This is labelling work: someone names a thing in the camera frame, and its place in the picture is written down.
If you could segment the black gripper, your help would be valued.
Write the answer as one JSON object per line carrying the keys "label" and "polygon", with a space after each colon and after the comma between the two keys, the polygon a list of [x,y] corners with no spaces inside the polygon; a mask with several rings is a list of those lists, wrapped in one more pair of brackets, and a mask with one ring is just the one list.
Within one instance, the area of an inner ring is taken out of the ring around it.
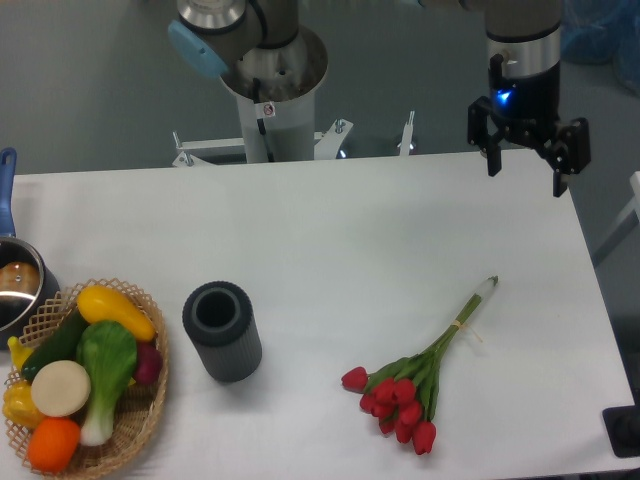
{"label": "black gripper", "polygon": [[502,170],[501,141],[535,151],[554,170],[552,193],[560,198],[569,176],[591,161],[589,123],[585,118],[560,119],[560,65],[527,77],[509,77],[507,58],[489,59],[489,94],[468,108],[467,141],[487,159],[489,176]]}

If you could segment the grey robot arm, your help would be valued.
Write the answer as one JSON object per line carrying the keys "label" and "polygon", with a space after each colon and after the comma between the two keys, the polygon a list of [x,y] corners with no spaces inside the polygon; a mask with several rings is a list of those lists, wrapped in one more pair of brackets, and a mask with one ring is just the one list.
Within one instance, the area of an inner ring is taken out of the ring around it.
{"label": "grey robot arm", "polygon": [[[484,15],[489,92],[468,109],[467,140],[502,167],[501,143],[535,151],[562,195],[591,160],[588,122],[564,122],[560,97],[561,4],[467,1]],[[320,38],[294,1],[180,1],[170,42],[200,75],[235,96],[250,163],[312,160],[315,93],[328,68]]]}

